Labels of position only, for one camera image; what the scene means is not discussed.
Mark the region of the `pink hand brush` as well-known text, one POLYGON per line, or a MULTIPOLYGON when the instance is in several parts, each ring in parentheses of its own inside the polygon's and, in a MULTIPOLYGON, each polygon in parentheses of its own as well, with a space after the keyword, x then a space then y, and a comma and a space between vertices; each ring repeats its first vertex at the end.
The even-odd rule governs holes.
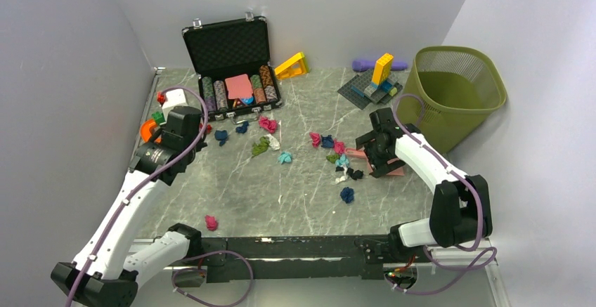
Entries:
POLYGON ((282 120, 278 121, 278 139, 280 144, 282 143, 282 129, 283 129, 283 125, 282 125, 282 120))

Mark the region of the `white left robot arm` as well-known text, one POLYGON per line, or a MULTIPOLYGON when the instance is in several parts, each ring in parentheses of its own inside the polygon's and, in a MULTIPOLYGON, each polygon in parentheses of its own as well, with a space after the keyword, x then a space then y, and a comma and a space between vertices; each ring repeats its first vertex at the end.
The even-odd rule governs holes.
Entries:
POLYGON ((130 306, 138 290, 164 267, 200 259, 202 233, 182 223, 139 252, 130 249, 156 199, 206 146, 204 119, 195 107, 176 106, 169 111, 160 141, 137 148, 122 188, 93 237, 72 261, 57 263, 51 272, 67 296, 67 306, 130 306))

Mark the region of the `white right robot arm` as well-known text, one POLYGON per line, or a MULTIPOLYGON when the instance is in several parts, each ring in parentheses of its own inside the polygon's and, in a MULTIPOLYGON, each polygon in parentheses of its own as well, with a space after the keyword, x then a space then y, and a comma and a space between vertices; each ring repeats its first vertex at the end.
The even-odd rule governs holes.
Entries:
POLYGON ((433 192, 428 218, 391 227, 387 250, 395 261, 406 261, 416 248, 454 247, 493 232, 488 183, 470 176, 444 159, 414 124, 397 124, 392 109, 370 113, 371 131, 356 139, 365 153, 371 176, 380 178, 409 166, 433 192))

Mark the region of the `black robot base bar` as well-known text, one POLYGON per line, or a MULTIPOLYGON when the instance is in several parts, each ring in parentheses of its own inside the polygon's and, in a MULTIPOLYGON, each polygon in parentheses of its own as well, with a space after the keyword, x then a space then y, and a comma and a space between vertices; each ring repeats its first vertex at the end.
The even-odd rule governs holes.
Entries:
POLYGON ((359 277, 381 280, 384 272, 409 264, 420 249, 398 251, 388 235, 294 237, 205 237, 205 260, 174 266, 205 267, 208 283, 232 280, 359 277))

